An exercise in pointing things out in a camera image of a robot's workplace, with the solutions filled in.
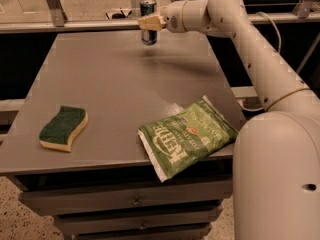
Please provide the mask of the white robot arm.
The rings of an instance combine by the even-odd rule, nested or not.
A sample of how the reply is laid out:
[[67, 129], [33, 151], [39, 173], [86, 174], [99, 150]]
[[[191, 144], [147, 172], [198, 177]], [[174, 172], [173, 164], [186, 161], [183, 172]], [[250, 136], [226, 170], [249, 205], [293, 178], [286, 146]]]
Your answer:
[[139, 19], [173, 33], [219, 29], [264, 108], [233, 151], [235, 240], [320, 240], [320, 99], [250, 21], [243, 0], [184, 0]]

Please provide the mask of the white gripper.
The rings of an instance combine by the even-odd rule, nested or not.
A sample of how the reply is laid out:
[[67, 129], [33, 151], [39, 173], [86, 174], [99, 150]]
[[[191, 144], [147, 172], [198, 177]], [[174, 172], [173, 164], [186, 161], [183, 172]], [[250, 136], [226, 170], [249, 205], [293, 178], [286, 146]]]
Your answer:
[[185, 33], [183, 24], [183, 8], [185, 1], [175, 1], [160, 9], [161, 15], [150, 14], [138, 19], [142, 30], [160, 31], [166, 26], [172, 33]]

